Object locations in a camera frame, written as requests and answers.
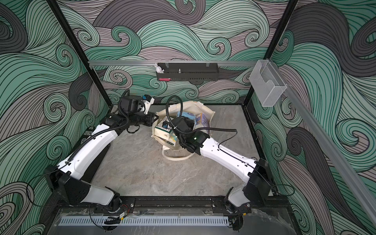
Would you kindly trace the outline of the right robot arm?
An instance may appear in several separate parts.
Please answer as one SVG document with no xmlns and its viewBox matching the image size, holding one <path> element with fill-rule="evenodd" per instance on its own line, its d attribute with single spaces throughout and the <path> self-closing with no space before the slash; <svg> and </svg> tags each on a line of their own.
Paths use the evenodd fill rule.
<svg viewBox="0 0 376 235">
<path fill-rule="evenodd" d="M 228 210 L 245 213 L 247 209 L 264 206 L 272 190 L 270 168 L 265 160 L 242 156 L 211 137 L 209 131 L 234 132 L 236 129 L 200 127 L 194 129 L 193 120 L 187 117 L 167 118 L 168 126 L 179 140 L 179 145 L 190 153 L 211 159 L 233 172 L 243 185 L 231 188 L 224 199 Z"/>
</svg>

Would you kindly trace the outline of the floral canvas tote bag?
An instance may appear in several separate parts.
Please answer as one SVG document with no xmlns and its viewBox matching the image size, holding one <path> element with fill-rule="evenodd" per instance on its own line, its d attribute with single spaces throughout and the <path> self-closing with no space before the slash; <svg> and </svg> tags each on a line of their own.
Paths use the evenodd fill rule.
<svg viewBox="0 0 376 235">
<path fill-rule="evenodd" d="M 210 123 L 215 112 L 198 101 L 180 102 L 167 105 L 156 113 L 157 120 L 152 124 L 152 137 L 163 145 L 162 155 L 170 161 L 183 161 L 194 155 L 198 141 L 194 137 L 208 138 Z M 165 150 L 192 150 L 189 156 L 168 157 Z"/>
</svg>

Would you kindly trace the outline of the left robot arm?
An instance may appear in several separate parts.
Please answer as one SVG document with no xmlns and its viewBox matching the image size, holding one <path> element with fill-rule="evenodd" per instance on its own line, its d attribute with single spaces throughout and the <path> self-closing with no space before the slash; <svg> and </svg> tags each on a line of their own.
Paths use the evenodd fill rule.
<svg viewBox="0 0 376 235">
<path fill-rule="evenodd" d="M 110 211 L 122 205 L 118 192 L 101 188 L 83 180 L 85 173 L 109 144 L 130 126 L 150 127 L 158 120 L 155 113 L 137 112 L 130 116 L 109 113 L 102 124 L 66 159 L 57 166 L 48 166 L 44 176 L 52 192 L 70 206 L 98 204 Z"/>
</svg>

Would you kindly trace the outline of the light blue tissue pack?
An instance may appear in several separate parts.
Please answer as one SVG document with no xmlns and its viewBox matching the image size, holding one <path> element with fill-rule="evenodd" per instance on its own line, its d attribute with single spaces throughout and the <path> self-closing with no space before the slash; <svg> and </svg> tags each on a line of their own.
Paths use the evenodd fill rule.
<svg viewBox="0 0 376 235">
<path fill-rule="evenodd" d="M 182 119 L 185 123 L 188 123 L 189 125 L 195 125 L 196 124 L 196 115 L 190 112 L 178 112 L 177 118 Z"/>
</svg>

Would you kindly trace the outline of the purple tissue pack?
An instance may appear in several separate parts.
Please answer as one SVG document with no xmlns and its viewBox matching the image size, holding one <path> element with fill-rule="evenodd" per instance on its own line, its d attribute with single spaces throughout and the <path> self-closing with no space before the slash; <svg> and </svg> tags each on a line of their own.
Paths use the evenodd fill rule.
<svg viewBox="0 0 376 235">
<path fill-rule="evenodd" d="M 199 113 L 195 116 L 196 128 L 210 127 L 210 122 L 204 113 Z"/>
</svg>

